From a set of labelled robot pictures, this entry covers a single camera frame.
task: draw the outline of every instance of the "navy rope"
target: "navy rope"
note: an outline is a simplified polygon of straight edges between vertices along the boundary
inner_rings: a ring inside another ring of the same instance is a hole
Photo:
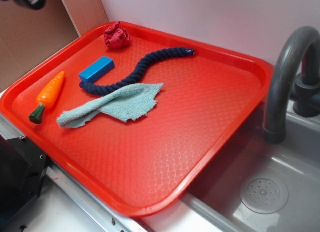
[[[162,49],[147,54],[142,58],[135,67],[135,70],[127,76],[122,81],[117,82],[116,84],[108,86],[99,86],[88,82],[81,82],[80,87],[83,88],[86,92],[93,95],[106,96],[124,86],[130,84],[135,84],[142,79],[147,69],[155,64],[158,61],[172,57],[186,57],[194,55],[195,51],[193,49],[185,49],[184,47],[175,47],[169,49]]]

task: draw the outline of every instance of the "toy carrot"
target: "toy carrot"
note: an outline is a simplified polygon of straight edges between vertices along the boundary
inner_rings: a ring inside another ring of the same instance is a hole
[[[35,124],[42,123],[42,117],[45,109],[50,109],[54,106],[57,97],[60,93],[62,84],[65,78],[65,71],[61,71],[57,76],[54,77],[40,92],[36,98],[38,107],[29,116],[29,120]]]

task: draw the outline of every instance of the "red cloth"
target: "red cloth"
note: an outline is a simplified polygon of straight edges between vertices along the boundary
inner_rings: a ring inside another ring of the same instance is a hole
[[[130,35],[127,30],[120,28],[120,22],[117,21],[109,26],[104,32],[105,44],[113,49],[120,49],[130,44]]]

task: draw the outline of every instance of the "plastic tray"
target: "plastic tray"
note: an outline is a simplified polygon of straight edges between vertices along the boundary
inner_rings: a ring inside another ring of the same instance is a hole
[[[272,75],[266,62],[215,46],[122,22],[129,47],[104,45],[101,25],[12,85],[0,112],[106,204],[129,216],[155,213],[176,200],[265,96]],[[85,68],[103,55],[115,68],[96,84],[129,75],[146,54],[194,48],[195,56],[153,65],[143,83],[164,83],[157,106],[124,123],[98,115],[84,127],[60,128],[57,117],[96,96],[79,87]],[[66,78],[40,125],[29,122],[36,96],[61,70]]]

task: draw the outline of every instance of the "gray faucet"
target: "gray faucet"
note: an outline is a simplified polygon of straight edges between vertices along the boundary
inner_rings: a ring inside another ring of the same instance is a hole
[[[301,63],[302,71],[296,76]],[[290,96],[296,114],[320,114],[320,34],[310,26],[291,35],[276,63],[264,110],[263,129],[268,143],[280,143],[286,138]]]

